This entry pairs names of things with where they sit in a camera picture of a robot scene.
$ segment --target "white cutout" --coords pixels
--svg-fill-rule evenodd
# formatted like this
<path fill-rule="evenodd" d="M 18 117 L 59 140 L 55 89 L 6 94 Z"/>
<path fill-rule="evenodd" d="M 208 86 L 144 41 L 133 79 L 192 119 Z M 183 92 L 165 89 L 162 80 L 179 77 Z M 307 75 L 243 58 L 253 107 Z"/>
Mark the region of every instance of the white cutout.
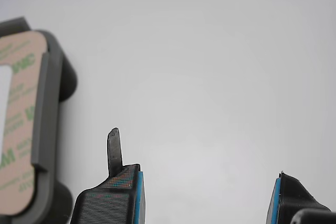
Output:
<path fill-rule="evenodd" d="M 7 103 L 9 98 L 9 90 L 11 88 L 11 79 L 12 68 L 9 65 L 0 65 L 0 154 L 2 153 L 2 145 L 4 141 Z"/>

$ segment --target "black plastic part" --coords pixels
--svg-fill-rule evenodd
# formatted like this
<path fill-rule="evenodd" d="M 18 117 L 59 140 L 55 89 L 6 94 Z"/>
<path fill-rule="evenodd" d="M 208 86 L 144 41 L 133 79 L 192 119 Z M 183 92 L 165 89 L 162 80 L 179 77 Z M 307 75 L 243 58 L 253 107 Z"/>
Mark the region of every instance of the black plastic part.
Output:
<path fill-rule="evenodd" d="M 114 177 L 122 170 L 120 135 L 117 128 L 114 128 L 107 137 L 107 158 L 109 177 Z"/>
<path fill-rule="evenodd" d="M 59 101 L 67 100 L 75 92 L 77 87 L 76 73 L 68 60 L 64 55 L 61 74 L 61 86 L 59 90 Z"/>
<path fill-rule="evenodd" d="M 290 223 L 293 216 L 304 208 L 330 211 L 327 207 L 318 203 L 296 178 L 285 173 L 281 173 L 280 177 L 279 224 Z"/>
<path fill-rule="evenodd" d="M 30 27 L 25 18 L 11 19 L 0 23 L 0 37 L 30 31 Z"/>
<path fill-rule="evenodd" d="M 122 165 L 118 129 L 108 135 L 109 176 L 77 197 L 71 224 L 133 224 L 140 165 Z"/>
<path fill-rule="evenodd" d="M 29 30 L 24 18 L 0 23 L 1 36 Z M 0 224 L 63 224 L 72 209 L 70 191 L 55 178 L 56 135 L 59 100 L 72 95 L 77 78 L 55 37 L 38 32 L 46 38 L 48 51 L 41 61 L 34 112 L 31 164 L 35 168 L 35 193 L 23 212 L 1 216 Z"/>
<path fill-rule="evenodd" d="M 291 224 L 335 224 L 336 213 L 318 209 L 303 209 L 298 211 Z"/>

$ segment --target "blue stripe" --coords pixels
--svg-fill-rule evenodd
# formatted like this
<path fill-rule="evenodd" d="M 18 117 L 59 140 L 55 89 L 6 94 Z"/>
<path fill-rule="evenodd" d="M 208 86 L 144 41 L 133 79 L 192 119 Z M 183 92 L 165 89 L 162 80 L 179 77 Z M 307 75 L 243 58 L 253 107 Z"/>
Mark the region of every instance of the blue stripe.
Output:
<path fill-rule="evenodd" d="M 136 200 L 135 200 L 135 212 L 134 212 L 134 224 L 139 224 L 140 216 L 140 201 L 141 201 L 141 192 L 142 192 L 142 183 L 143 183 L 143 173 L 138 173 L 138 184 L 136 191 Z"/>
<path fill-rule="evenodd" d="M 280 198 L 280 186 L 281 186 L 281 178 L 277 178 L 275 182 L 275 191 L 274 191 L 274 201 L 273 201 L 273 209 L 272 209 L 272 219 L 271 224 L 278 223 L 278 208 L 279 208 L 279 198 Z"/>

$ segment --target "tan adhesive backing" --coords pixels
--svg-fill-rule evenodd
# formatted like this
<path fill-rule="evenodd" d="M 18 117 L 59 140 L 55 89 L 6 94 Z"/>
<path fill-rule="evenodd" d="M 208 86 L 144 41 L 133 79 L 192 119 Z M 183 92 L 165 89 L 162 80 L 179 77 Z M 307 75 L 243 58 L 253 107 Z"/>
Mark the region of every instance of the tan adhesive backing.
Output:
<path fill-rule="evenodd" d="M 31 140 L 41 59 L 46 51 L 47 42 L 36 31 L 0 38 L 0 65 L 12 67 L 0 164 L 0 215 L 21 212 L 33 197 Z"/>

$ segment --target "gray plastic holder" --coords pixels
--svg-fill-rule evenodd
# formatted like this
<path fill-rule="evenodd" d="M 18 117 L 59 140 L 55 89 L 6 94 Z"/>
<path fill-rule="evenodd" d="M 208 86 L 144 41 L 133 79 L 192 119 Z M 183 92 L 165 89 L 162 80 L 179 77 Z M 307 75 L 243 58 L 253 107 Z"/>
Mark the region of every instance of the gray plastic holder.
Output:
<path fill-rule="evenodd" d="M 29 31 L 24 18 L 0 23 L 0 37 Z M 0 224 L 63 224 L 69 220 L 72 196 L 55 178 L 59 102 L 69 98 L 77 77 L 56 38 L 38 30 L 47 41 L 37 88 L 31 164 L 35 168 L 35 192 L 29 206 L 14 216 L 0 216 Z"/>

